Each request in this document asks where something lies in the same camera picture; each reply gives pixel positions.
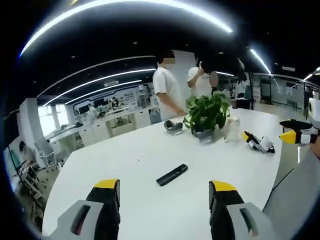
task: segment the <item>chair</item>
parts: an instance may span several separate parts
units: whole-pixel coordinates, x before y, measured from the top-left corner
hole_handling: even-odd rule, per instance
[[[65,150],[55,154],[52,146],[47,142],[47,140],[42,137],[34,143],[36,149],[38,149],[40,158],[45,160],[45,168],[48,169],[55,165],[60,165],[61,167],[64,164],[64,158],[67,156]]]

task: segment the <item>white table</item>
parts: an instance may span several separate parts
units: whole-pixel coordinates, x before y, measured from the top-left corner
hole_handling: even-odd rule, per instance
[[[211,239],[211,180],[234,185],[245,202],[262,210],[279,167],[282,127],[275,115],[230,111],[240,117],[242,130],[268,136],[275,153],[263,154],[244,140],[225,142],[223,137],[203,144],[185,127],[183,134],[170,135],[162,122],[110,138],[71,154],[48,198],[42,233],[51,234],[64,211],[85,200],[97,182],[112,178],[120,179],[119,240]],[[181,164],[187,172],[166,186],[156,183]]]

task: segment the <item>green leaves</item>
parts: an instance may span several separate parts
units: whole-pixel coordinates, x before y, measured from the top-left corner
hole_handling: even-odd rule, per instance
[[[229,100],[224,94],[214,94],[211,97],[192,96],[186,100],[190,119],[186,117],[183,123],[187,128],[194,129],[195,125],[202,129],[214,130],[216,125],[223,128],[226,123],[226,114],[229,108]]]

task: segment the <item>black remote control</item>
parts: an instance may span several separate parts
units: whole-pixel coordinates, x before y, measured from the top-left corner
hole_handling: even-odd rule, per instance
[[[167,185],[177,177],[179,177],[181,174],[183,174],[187,170],[188,170],[188,166],[185,164],[182,164],[177,168],[173,169],[171,172],[168,172],[166,175],[157,179],[156,182],[162,187],[164,185]]]

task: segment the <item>window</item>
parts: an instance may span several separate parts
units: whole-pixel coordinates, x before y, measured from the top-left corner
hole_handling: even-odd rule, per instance
[[[55,105],[55,109],[58,115],[59,125],[60,126],[68,125],[69,120],[68,120],[66,106],[64,104]]]
[[[51,106],[38,107],[38,114],[42,128],[42,133],[44,136],[47,136],[48,134],[56,130],[55,120],[52,114]]]

